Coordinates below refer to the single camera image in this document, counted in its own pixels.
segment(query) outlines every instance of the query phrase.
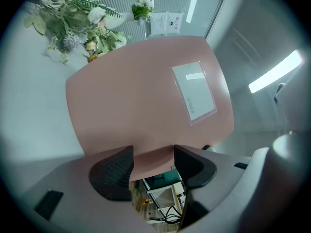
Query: artificial flower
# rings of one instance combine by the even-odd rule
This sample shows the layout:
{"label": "artificial flower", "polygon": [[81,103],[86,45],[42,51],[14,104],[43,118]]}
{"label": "artificial flower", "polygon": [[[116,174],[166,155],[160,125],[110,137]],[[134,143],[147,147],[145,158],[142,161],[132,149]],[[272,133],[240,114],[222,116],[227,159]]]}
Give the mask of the artificial flower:
{"label": "artificial flower", "polygon": [[87,43],[86,50],[87,51],[91,51],[91,50],[96,51],[96,42],[92,41],[90,43]]}
{"label": "artificial flower", "polygon": [[148,8],[153,8],[154,5],[152,4],[151,0],[142,0],[142,3],[145,4]]}
{"label": "artificial flower", "polygon": [[98,58],[97,54],[93,54],[89,57],[88,61],[91,62],[93,60],[96,60]]}
{"label": "artificial flower", "polygon": [[123,33],[115,33],[114,35],[117,36],[117,41],[115,41],[115,49],[119,49],[121,47],[124,47],[127,43],[126,37]]}
{"label": "artificial flower", "polygon": [[104,28],[105,26],[106,26],[105,18],[97,24],[97,28]]}
{"label": "artificial flower", "polygon": [[80,33],[78,36],[80,38],[80,40],[79,40],[80,43],[84,44],[87,41],[87,35],[86,34]]}
{"label": "artificial flower", "polygon": [[93,8],[87,15],[88,20],[90,23],[97,24],[100,22],[103,16],[106,15],[106,10],[100,7]]}
{"label": "artificial flower", "polygon": [[81,39],[73,32],[68,32],[63,40],[64,47],[68,50],[76,47],[79,43],[81,43]]}
{"label": "artificial flower", "polygon": [[114,41],[121,41],[121,38],[117,35],[117,32],[109,31],[108,35],[112,37]]}

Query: green leaves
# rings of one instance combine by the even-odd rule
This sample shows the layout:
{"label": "green leaves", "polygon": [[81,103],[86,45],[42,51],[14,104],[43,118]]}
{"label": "green leaves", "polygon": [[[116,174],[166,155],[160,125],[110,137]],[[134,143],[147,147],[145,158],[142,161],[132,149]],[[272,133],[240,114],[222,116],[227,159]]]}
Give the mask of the green leaves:
{"label": "green leaves", "polygon": [[112,8],[107,7],[104,4],[97,4],[94,3],[94,0],[68,0],[69,2],[77,5],[80,9],[88,9],[91,10],[95,7],[100,7],[102,9],[105,9],[107,14],[115,17],[122,17],[118,12],[114,11]]}
{"label": "green leaves", "polygon": [[59,20],[53,19],[47,22],[47,27],[50,29],[54,34],[61,34],[62,32],[65,33],[64,28]]}
{"label": "green leaves", "polygon": [[67,4],[64,4],[64,6],[61,8],[60,10],[60,16],[63,17],[64,16],[64,13],[66,11],[66,9],[68,9],[68,5]]}
{"label": "green leaves", "polygon": [[97,49],[99,50],[99,52],[108,53],[109,44],[104,39],[100,39],[100,41],[97,42]]}
{"label": "green leaves", "polygon": [[116,48],[116,44],[115,44],[115,41],[113,40],[113,38],[111,38],[110,36],[107,36],[106,41],[110,47],[112,47],[113,49]]}
{"label": "green leaves", "polygon": [[68,23],[66,23],[66,21],[64,20],[64,18],[63,18],[63,23],[64,23],[64,26],[65,26],[66,34],[68,34],[68,32],[69,32],[69,26],[68,26]]}
{"label": "green leaves", "polygon": [[87,15],[82,11],[68,14],[66,16],[66,20],[69,23],[70,27],[85,27],[90,24],[89,20],[87,19]]}
{"label": "green leaves", "polygon": [[25,28],[28,28],[30,25],[32,25],[34,20],[35,20],[35,15],[30,15],[30,16],[26,17],[24,20]]}
{"label": "green leaves", "polygon": [[141,17],[146,18],[148,17],[148,13],[151,13],[152,10],[150,10],[148,7],[139,7],[135,4],[132,5],[132,12],[134,14],[134,19],[139,20]]}
{"label": "green leaves", "polygon": [[34,27],[39,34],[41,34],[41,35],[45,34],[45,31],[47,29],[47,25],[41,16],[36,15],[34,18],[33,24],[34,24]]}

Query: black rectangular panel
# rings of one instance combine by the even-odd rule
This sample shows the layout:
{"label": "black rectangular panel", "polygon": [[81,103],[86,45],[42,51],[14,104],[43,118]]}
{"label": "black rectangular panel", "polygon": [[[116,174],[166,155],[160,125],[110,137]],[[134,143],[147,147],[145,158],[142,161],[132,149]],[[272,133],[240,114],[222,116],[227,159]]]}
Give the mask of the black rectangular panel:
{"label": "black rectangular panel", "polygon": [[35,211],[46,220],[50,220],[63,194],[64,193],[62,192],[49,190],[40,203],[35,207]]}
{"label": "black rectangular panel", "polygon": [[247,168],[248,164],[238,162],[234,166],[245,170]]}

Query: flower bouquet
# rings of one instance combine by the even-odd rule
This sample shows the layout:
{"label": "flower bouquet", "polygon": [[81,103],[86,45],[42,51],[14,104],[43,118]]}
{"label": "flower bouquet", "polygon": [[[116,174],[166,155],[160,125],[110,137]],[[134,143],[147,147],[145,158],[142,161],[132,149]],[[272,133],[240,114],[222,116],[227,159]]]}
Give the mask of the flower bouquet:
{"label": "flower bouquet", "polygon": [[144,21],[148,22],[150,20],[150,14],[154,10],[154,5],[150,0],[136,0],[132,5],[134,20],[138,25],[143,24]]}
{"label": "flower bouquet", "polygon": [[28,1],[39,5],[39,9],[24,20],[24,26],[33,25],[41,35],[50,31],[53,37],[48,49],[59,49],[63,63],[68,60],[67,53],[78,44],[86,44],[88,50],[87,45],[93,42],[95,49],[91,53],[97,57],[126,44],[123,33],[108,30],[101,23],[105,17],[121,17],[115,9],[100,4],[101,0]]}

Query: purple flower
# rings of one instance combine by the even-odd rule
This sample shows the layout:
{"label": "purple flower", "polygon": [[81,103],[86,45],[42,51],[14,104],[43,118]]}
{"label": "purple flower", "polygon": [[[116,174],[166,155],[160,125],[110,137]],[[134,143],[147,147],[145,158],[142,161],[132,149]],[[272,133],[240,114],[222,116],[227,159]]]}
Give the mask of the purple flower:
{"label": "purple flower", "polygon": [[75,33],[73,32],[69,32],[64,40],[63,40],[63,44],[64,47],[67,48],[68,50],[76,47],[79,43],[80,43],[81,39],[79,36],[77,36]]}

